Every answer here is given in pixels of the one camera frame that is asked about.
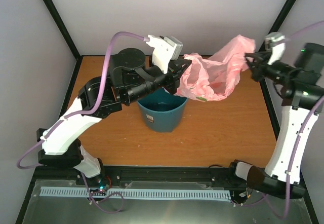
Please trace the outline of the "pink plastic trash bag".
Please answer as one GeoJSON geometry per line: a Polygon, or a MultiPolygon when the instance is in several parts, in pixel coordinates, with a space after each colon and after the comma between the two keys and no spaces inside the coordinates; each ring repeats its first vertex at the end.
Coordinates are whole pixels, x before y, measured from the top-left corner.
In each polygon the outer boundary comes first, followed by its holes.
{"type": "Polygon", "coordinates": [[[176,95],[202,102],[226,99],[239,83],[240,73],[249,68],[245,54],[254,53],[255,47],[254,39],[238,35],[209,58],[185,54],[191,65],[182,75],[176,95]]]}

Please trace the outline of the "teal plastic trash bin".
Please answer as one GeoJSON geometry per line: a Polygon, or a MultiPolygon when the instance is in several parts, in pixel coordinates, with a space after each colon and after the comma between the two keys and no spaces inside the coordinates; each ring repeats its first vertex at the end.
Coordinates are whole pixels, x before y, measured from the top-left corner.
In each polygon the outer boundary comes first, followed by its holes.
{"type": "Polygon", "coordinates": [[[180,124],[188,98],[169,94],[164,88],[137,101],[146,126],[155,132],[172,132],[180,124]],[[154,123],[146,114],[153,116],[154,123]]]}

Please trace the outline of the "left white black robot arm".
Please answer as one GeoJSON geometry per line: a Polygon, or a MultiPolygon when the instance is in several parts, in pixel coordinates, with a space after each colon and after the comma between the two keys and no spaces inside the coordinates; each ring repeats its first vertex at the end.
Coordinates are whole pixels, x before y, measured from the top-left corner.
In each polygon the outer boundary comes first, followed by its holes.
{"type": "Polygon", "coordinates": [[[154,64],[149,68],[145,65],[145,54],[136,48],[126,48],[112,55],[104,89],[100,90],[101,77],[91,79],[59,119],[58,127],[38,130],[37,140],[42,143],[39,164],[72,167],[93,184],[101,184],[105,180],[102,161],[87,153],[78,137],[110,114],[121,111],[123,105],[128,106],[160,88],[175,94],[191,60],[171,60],[166,73],[154,64]]]}

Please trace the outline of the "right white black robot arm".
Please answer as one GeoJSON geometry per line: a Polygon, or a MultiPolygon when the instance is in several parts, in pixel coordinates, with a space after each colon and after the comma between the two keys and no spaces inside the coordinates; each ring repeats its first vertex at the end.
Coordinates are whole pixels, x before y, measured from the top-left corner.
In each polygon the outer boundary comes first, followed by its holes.
{"type": "Polygon", "coordinates": [[[276,146],[265,169],[235,160],[235,175],[247,187],[284,199],[302,198],[300,166],[309,133],[323,108],[323,88],[316,83],[323,69],[323,46],[306,43],[294,66],[271,61],[272,51],[247,53],[252,79],[272,80],[282,86],[282,120],[276,146]]]}

